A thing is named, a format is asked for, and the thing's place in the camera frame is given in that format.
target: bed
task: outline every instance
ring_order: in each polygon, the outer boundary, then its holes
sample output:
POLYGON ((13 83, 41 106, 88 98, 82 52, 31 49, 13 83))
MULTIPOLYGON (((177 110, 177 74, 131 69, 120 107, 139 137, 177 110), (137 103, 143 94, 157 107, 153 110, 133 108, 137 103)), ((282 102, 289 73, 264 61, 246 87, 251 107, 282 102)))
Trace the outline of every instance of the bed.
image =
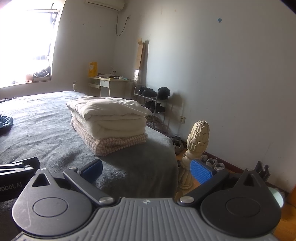
MULTIPOLYGON (((67 91, 25 96, 0 103, 0 113, 12 116, 12 129, 0 136, 1 164, 38 157, 51 173, 82 167, 96 156, 71 128, 66 102, 85 96, 67 91)), ((178 165, 171 140, 146 127, 145 144, 125 148, 102 157, 103 173, 95 185, 118 199, 174 197, 178 165)), ((11 219, 14 200, 0 203, 2 240, 18 232, 11 219)))

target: black shoe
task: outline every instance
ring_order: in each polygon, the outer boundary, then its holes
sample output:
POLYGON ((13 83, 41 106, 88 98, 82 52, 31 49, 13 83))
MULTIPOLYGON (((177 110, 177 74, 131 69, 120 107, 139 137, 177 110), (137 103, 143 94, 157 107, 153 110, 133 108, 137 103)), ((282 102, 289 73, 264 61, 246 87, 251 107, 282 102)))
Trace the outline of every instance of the black shoe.
POLYGON ((142 92, 141 95, 145 96, 145 97, 149 97, 149 98, 155 98, 157 93, 153 89, 145 87, 145 89, 144 89, 144 91, 142 92))
POLYGON ((144 107, 146 107, 147 109, 150 109, 152 103, 154 103, 154 101, 152 101, 152 100, 146 101, 144 107))
POLYGON ((143 93, 144 89, 145 89, 145 86, 141 86, 138 91, 138 95, 141 95, 143 93))
POLYGON ((167 100, 170 96, 170 90, 167 87, 161 87, 158 89, 158 99, 167 100))
MULTIPOLYGON (((151 106, 150 106, 150 111, 152 113, 154 113, 154 109, 155 109, 155 102, 152 102, 151 103, 151 106)), ((162 113, 162 112, 165 112, 165 107, 161 106, 160 103, 157 103, 156 105, 156 113, 162 113)))

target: window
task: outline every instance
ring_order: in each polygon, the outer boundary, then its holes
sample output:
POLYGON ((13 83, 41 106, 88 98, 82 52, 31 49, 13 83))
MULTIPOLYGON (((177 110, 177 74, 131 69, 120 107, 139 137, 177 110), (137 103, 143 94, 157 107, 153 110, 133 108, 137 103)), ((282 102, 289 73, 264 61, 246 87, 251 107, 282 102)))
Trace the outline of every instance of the window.
POLYGON ((59 11, 0 9, 0 87, 24 83, 27 74, 46 69, 59 11))

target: blue clothing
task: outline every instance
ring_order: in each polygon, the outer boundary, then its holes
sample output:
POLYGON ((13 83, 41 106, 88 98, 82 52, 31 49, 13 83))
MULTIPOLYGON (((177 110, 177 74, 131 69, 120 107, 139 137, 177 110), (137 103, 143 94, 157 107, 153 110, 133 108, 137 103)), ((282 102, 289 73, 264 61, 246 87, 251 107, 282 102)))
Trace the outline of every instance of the blue clothing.
POLYGON ((13 125, 12 117, 0 115, 0 128, 6 128, 13 125))

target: shoe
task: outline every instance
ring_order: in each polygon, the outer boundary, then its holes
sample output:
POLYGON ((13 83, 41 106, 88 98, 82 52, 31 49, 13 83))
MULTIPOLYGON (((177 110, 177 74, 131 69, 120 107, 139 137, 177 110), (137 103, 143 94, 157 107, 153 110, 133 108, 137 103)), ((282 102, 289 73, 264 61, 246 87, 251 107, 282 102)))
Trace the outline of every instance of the shoe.
POLYGON ((170 90, 167 87, 161 87, 158 89, 158 98, 160 100, 167 100, 170 96, 170 90))
POLYGON ((144 97, 155 98, 157 93, 153 89, 145 87, 141 95, 144 97))
POLYGON ((179 155, 181 151, 184 150, 184 145, 182 141, 175 141, 173 144, 174 144, 175 154, 179 155))
POLYGON ((147 115, 147 116, 145 116, 145 118, 146 118, 147 123, 151 122, 153 120, 153 115, 147 115))
POLYGON ((208 160, 208 157, 206 154, 202 155, 202 158, 200 159, 203 163, 206 163, 206 161, 208 160))
POLYGON ((224 169, 225 169, 224 163, 217 162, 216 165, 214 166, 214 170, 216 170, 216 171, 221 171, 221 170, 224 170, 224 169))
POLYGON ((214 166, 217 164, 217 159, 214 158, 210 158, 206 161, 205 163, 206 165, 208 165, 211 168, 214 168, 214 166))
POLYGON ((179 135, 174 135, 174 136, 170 137, 170 139, 172 140, 172 142, 174 142, 174 141, 180 141, 181 140, 181 137, 179 135))
MULTIPOLYGON (((150 111, 152 113, 154 113, 154 109, 155 109, 155 102, 153 102, 150 106, 150 111)), ((157 103, 156 104, 156 113, 162 113, 162 112, 165 112, 165 107, 161 106, 160 103, 157 103)))
POLYGON ((146 101, 144 104, 144 107, 146 107, 147 109, 150 109, 152 103, 154 103, 152 100, 146 101))
POLYGON ((145 87, 144 86, 141 86, 137 94, 138 95, 142 95, 144 89, 145 89, 145 87))

